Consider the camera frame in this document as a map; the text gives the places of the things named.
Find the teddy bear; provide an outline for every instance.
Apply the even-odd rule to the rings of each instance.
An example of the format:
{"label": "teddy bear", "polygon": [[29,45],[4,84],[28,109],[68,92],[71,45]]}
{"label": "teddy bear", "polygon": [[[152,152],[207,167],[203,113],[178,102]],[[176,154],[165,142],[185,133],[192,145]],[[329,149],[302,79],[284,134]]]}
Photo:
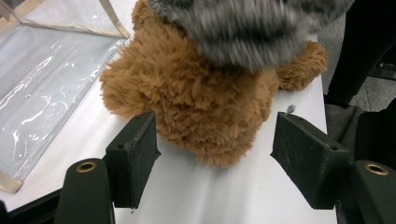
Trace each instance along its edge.
{"label": "teddy bear", "polygon": [[325,49],[306,40],[287,63],[213,60],[148,0],[136,2],[132,19],[134,38],[100,76],[104,104],[125,118],[155,111],[158,134],[204,164],[235,165],[252,148],[277,90],[300,91],[327,66]]}

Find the white table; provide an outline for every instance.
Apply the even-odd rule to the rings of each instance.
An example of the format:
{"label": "white table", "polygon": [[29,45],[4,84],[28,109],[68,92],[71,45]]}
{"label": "white table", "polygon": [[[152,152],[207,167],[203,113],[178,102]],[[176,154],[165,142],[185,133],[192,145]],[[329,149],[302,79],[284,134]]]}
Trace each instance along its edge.
{"label": "white table", "polygon": [[[117,6],[128,15],[134,6]],[[131,30],[129,17],[121,17]],[[67,168],[88,158],[103,158],[111,140],[126,124],[103,106],[96,81],[16,194],[0,192],[7,210],[62,187]],[[257,132],[254,147],[229,169],[201,165],[192,154],[158,137],[155,162],[140,207],[115,209],[117,223],[336,223],[334,210],[312,209],[280,165],[270,157],[276,113],[296,105],[295,115],[325,132],[320,77],[304,91],[280,91],[272,114]]]}

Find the person's leg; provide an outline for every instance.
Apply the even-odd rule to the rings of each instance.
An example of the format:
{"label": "person's leg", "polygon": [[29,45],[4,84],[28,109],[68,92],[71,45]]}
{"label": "person's leg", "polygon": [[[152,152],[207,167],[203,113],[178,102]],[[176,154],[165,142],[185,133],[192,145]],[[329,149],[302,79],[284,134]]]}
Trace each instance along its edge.
{"label": "person's leg", "polygon": [[328,96],[349,103],[370,70],[396,43],[396,1],[356,0],[346,14],[340,58]]}

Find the gray fur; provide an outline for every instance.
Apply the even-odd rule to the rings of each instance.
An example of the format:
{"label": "gray fur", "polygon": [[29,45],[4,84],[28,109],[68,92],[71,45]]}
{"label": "gray fur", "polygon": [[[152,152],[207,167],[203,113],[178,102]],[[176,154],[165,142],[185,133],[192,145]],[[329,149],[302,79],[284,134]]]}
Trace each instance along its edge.
{"label": "gray fur", "polygon": [[309,34],[345,13],[353,0],[148,0],[183,27],[214,63],[251,70],[292,60]]}

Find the plastic packaging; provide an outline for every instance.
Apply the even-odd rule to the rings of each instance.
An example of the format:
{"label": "plastic packaging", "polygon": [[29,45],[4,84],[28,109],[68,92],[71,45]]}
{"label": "plastic packaging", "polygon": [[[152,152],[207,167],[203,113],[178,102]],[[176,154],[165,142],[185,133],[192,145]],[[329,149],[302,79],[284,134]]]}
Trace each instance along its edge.
{"label": "plastic packaging", "polygon": [[[18,21],[31,21],[35,26],[20,23],[3,32],[0,29],[0,170],[21,181],[125,40],[103,9],[94,14],[93,7],[86,6],[92,0],[27,2],[41,4],[31,13],[22,15],[19,7],[12,13]],[[73,10],[76,2],[84,7]],[[61,12],[66,17],[59,22],[43,19],[46,13],[54,16]],[[41,19],[68,24],[62,27],[70,29],[49,29],[47,23],[39,27]]]}

